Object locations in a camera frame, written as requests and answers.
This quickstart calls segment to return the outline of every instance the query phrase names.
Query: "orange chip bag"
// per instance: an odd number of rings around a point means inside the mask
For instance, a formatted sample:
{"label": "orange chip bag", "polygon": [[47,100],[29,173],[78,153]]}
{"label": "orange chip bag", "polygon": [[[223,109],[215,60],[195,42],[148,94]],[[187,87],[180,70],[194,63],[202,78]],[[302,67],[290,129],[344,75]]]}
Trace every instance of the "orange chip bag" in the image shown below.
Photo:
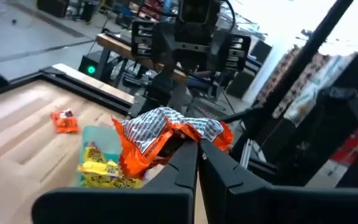
{"label": "orange chip bag", "polygon": [[70,110],[53,112],[51,117],[57,133],[78,132],[77,119]]}
{"label": "orange chip bag", "polygon": [[224,123],[209,118],[186,118],[171,108],[157,108],[131,120],[112,118],[112,121],[122,144],[119,165],[127,177],[141,177],[146,169],[155,166],[159,152],[178,133],[197,142],[208,139],[222,151],[233,142],[233,134]]}

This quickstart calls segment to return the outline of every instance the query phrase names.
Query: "black metal frame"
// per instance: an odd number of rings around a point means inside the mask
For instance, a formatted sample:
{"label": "black metal frame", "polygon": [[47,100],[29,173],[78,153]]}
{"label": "black metal frame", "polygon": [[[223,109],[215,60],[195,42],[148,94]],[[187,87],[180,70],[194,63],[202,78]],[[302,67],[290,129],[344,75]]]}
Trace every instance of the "black metal frame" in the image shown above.
{"label": "black metal frame", "polygon": [[185,142],[141,189],[70,187],[49,191],[34,202],[33,222],[194,223],[196,193],[201,193],[196,192],[198,158],[197,143]]}
{"label": "black metal frame", "polygon": [[208,223],[358,223],[358,189],[272,185],[211,142],[199,144]]}
{"label": "black metal frame", "polygon": [[37,80],[43,80],[123,115],[127,115],[132,106],[132,103],[118,96],[106,93],[53,67],[47,67],[10,81],[0,76],[0,80],[4,80],[0,82],[0,94]]}

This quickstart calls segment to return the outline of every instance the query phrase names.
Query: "black cable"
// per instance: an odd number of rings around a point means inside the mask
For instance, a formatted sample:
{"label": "black cable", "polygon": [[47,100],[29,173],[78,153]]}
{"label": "black cable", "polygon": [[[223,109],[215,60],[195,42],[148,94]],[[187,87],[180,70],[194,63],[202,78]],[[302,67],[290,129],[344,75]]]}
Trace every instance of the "black cable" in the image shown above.
{"label": "black cable", "polygon": [[[107,16],[106,21],[104,22],[104,24],[103,24],[103,26],[102,26],[102,30],[106,27],[108,21],[109,21],[109,17]],[[86,54],[86,56],[89,56],[89,54],[91,53],[92,48],[93,48],[93,46],[94,46],[95,44],[96,44],[96,39],[93,41],[92,46],[91,46],[91,48],[89,49],[89,51],[88,51],[88,53]]]}
{"label": "black cable", "polygon": [[[111,61],[115,61],[115,59],[117,59],[117,58],[119,58],[119,57],[121,57],[121,55],[116,54],[116,56],[114,56],[114,58],[113,58]],[[111,75],[113,75],[114,77],[118,75],[118,74],[116,74],[116,73],[119,73],[123,61],[124,61],[124,60],[122,60],[121,62],[119,62],[118,64],[116,64],[116,65],[113,67],[113,69],[112,69],[112,71],[111,71]]]}
{"label": "black cable", "polygon": [[[228,105],[230,106],[230,109],[233,111],[233,114],[235,114],[236,112],[234,111],[233,105],[231,105],[231,103],[229,101],[229,98],[227,97],[226,93],[223,91],[222,94],[225,97]],[[241,125],[241,123],[244,123],[244,122],[242,122],[242,120],[240,120],[240,123],[239,123],[239,126],[241,127],[242,131],[246,131],[246,129]]]}
{"label": "black cable", "polygon": [[125,70],[128,70],[128,69],[132,66],[132,67],[134,67],[134,71],[135,71],[135,68],[136,68],[135,65],[137,65],[137,62],[134,62],[134,63],[132,63],[132,64],[130,64],[130,65],[127,65],[127,67],[125,68]]}
{"label": "black cable", "polygon": [[230,31],[233,30],[234,26],[236,25],[236,13],[234,13],[233,6],[229,2],[229,0],[225,0],[227,6],[229,6],[229,9],[231,11],[231,16],[233,17],[233,20],[231,21]]}

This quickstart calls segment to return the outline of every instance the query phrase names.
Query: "metal rod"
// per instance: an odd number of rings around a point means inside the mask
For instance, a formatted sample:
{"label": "metal rod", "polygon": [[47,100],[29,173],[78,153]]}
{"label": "metal rod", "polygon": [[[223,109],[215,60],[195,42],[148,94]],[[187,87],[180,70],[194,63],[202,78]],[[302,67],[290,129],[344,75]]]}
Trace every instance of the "metal rod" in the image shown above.
{"label": "metal rod", "polygon": [[116,76],[116,78],[114,79],[114,83],[112,84],[112,86],[114,88],[118,88],[119,83],[121,82],[121,79],[124,76],[124,72],[125,72],[125,69],[127,67],[127,63],[128,63],[128,59],[124,58],[124,61],[122,62],[122,65],[121,65],[121,68],[119,69],[118,75]]}
{"label": "metal rod", "polygon": [[248,168],[249,157],[251,155],[251,151],[253,150],[253,148],[252,148],[253,142],[254,142],[254,140],[248,139],[248,141],[244,147],[244,150],[242,151],[240,165],[242,165],[245,169]]}
{"label": "metal rod", "polygon": [[301,49],[297,58],[285,72],[283,78],[274,89],[273,93],[267,98],[267,101],[264,104],[264,111],[253,117],[252,125],[246,124],[247,131],[240,137],[241,141],[235,143],[232,148],[231,156],[234,160],[237,162],[240,161],[246,139],[255,138],[259,131],[265,126],[265,123],[271,119],[273,111],[280,104],[281,100],[290,90],[292,85],[296,82],[301,72],[309,64],[321,44],[327,39],[328,35],[334,29],[335,25],[339,22],[352,2],[353,0],[337,0],[328,11],[325,18],[313,32],[313,35]]}
{"label": "metal rod", "polygon": [[273,93],[267,98],[264,107],[268,113],[273,113],[292,85],[296,82],[301,72],[310,63],[321,44],[327,39],[328,35],[339,22],[347,8],[352,4],[353,0],[337,0],[328,11],[325,18],[320,22],[319,26],[313,32],[305,46],[301,49],[294,62],[283,75],[283,78],[274,89]]}

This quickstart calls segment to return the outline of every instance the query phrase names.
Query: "wooden table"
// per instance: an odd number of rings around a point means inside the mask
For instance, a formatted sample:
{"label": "wooden table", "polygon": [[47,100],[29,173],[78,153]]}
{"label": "wooden table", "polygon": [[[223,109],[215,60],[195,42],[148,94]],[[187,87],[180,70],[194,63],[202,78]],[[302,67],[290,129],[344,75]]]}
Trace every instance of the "wooden table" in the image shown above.
{"label": "wooden table", "polygon": [[[55,68],[132,103],[134,97],[64,64]],[[44,81],[0,95],[0,223],[32,223],[30,209],[42,193],[75,185],[81,133],[56,134],[50,113],[70,108],[83,129],[111,125],[123,115]],[[152,171],[156,175],[161,169]],[[198,189],[196,223],[206,223]]]}
{"label": "wooden table", "polygon": [[[116,39],[108,37],[106,34],[98,34],[96,36],[96,41],[100,46],[102,46],[104,48],[102,56],[101,56],[101,60],[99,62],[100,65],[102,65],[102,64],[104,65],[107,62],[108,55],[110,54],[110,51],[113,51],[129,60],[136,61],[136,59],[131,54],[131,47],[126,45],[125,43],[122,43]],[[143,60],[138,60],[137,62],[139,64],[145,66],[148,69],[154,70],[154,66],[153,66],[153,63],[151,60],[143,59]],[[157,69],[158,71],[161,71],[162,68],[163,68],[162,64],[155,65],[155,69]],[[99,66],[98,66],[96,68],[95,76],[98,76],[98,72],[101,72],[101,71],[103,71],[103,69],[99,68]],[[175,69],[173,71],[173,78],[176,80],[182,80],[182,79],[186,78],[186,75],[182,71]]]}

